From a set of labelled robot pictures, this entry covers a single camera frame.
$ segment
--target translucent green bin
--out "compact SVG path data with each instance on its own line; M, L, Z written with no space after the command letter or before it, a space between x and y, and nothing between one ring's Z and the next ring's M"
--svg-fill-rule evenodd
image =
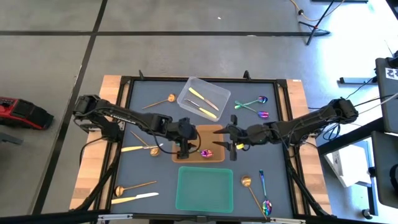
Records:
M179 210L231 213L234 210L232 170L180 167L175 207Z

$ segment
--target dark gray table surface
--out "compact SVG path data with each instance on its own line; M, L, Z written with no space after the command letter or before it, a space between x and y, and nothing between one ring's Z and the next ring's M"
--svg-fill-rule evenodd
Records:
M376 59L376 65L377 83L379 85L380 96L396 94L398 92L398 80L386 78L386 68L389 68L386 59ZM381 105L384 129L386 132L398 133L398 116L396 115L397 110L398 100L391 100Z
M398 196L390 181L390 169L398 164L398 137L374 131L372 144L379 201L383 205L398 208Z
M222 88L231 91L231 97L218 122L212 122L197 114L181 109L177 103L162 103L160 105L142 110L141 108L151 103L167 98L170 93L179 94L185 82L134 82L130 109L140 113L162 113L172 116L174 121L180 118L189 117L191 123L221 124L230 123L231 114L238 117L238 126L246 128L253 124L261 124L268 121L278 121L277 103L275 100L274 87L270 83L214 83ZM255 110L266 110L269 112L269 119L263 120L255 113L247 109L234 109L234 101L249 102L255 100L259 95L265 95L269 101L264 104L251 105ZM126 125L123 147L142 145L131 133L134 131L148 144L154 144L152 136L143 133L136 126ZM164 143L163 148L171 151L172 142L158 138ZM214 164L176 164L172 162L171 155L161 152L158 157L151 157L148 150L137 150L124 152L120 158L118 177L116 185L128 187L157 180L151 184L138 189L128 190L123 197L132 197L137 194L158 192L159 195L151 198L143 198L132 202L121 203L111 207L112 213L149 213L168 215L206 215L206 216L227 216L227 217L256 217L262 215L255 204L249 189L240 184L244 175L252 177L252 189L259 201L264 200L259 169L264 170L267 196L272 202L272 217L292 218L292 209L289 199L289 187L285 170L284 156L281 144L266 144L254 146L248 152L238 151L238 160L230 161L229 152L226 151L226 159ZM177 193L178 168L181 166L226 168L233 171L234 189L234 210L232 213L211 213L191 212L177 210L175 198Z

